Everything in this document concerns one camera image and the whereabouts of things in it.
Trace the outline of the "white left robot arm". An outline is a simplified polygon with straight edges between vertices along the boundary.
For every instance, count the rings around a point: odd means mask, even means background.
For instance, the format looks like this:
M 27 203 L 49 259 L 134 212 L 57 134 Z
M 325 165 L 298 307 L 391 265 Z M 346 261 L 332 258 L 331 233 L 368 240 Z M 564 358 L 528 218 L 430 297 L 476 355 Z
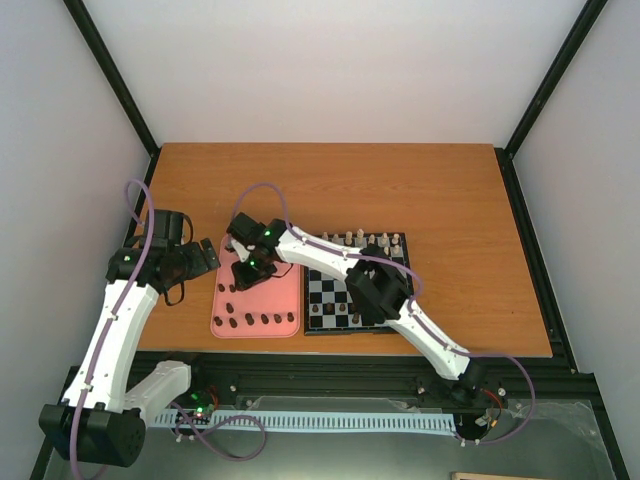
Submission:
M 147 427 L 171 401 L 201 400 L 208 378 L 176 360 L 159 362 L 143 380 L 128 379 L 144 326 L 158 300 L 220 265 L 209 239 L 181 245 L 121 248 L 111 257 L 100 318 L 81 366 L 39 426 L 72 468 L 80 463 L 129 467 Z

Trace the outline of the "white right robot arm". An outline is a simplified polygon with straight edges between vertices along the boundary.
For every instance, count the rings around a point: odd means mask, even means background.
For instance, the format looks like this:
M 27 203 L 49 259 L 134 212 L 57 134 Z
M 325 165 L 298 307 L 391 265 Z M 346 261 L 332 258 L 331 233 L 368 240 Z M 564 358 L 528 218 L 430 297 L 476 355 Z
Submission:
M 414 346 L 435 372 L 452 383 L 451 398 L 462 404 L 475 398 L 485 370 L 421 309 L 408 278 L 416 274 L 391 260 L 383 248 L 339 245 L 322 240 L 282 219 L 265 225 L 244 213 L 226 230 L 239 260 L 232 265 L 235 287 L 248 290 L 275 274 L 275 264 L 316 270 L 343 282 L 357 313 L 395 330 Z

